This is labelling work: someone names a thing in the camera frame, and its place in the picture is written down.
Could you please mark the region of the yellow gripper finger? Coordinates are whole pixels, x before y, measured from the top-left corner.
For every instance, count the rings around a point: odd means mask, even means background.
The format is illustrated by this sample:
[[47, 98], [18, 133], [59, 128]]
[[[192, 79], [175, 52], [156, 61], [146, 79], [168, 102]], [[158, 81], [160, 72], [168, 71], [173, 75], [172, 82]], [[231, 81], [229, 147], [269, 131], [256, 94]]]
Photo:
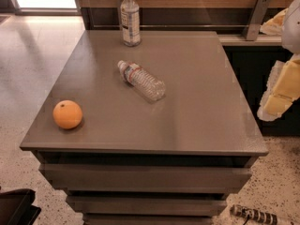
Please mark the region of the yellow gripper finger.
[[300, 98], [300, 55], [285, 63], [276, 61], [262, 95], [258, 117], [266, 122], [280, 118]]
[[260, 32], [268, 36], [279, 36], [281, 34], [283, 21], [288, 9], [281, 10], [273, 18], [264, 22], [260, 27]]

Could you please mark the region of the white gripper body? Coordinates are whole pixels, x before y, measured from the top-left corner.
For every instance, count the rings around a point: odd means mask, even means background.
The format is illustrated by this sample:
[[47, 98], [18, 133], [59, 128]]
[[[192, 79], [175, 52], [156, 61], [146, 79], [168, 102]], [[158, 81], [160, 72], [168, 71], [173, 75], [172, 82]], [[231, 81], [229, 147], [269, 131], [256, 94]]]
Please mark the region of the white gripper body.
[[293, 0], [282, 25], [282, 47], [300, 53], [300, 0]]

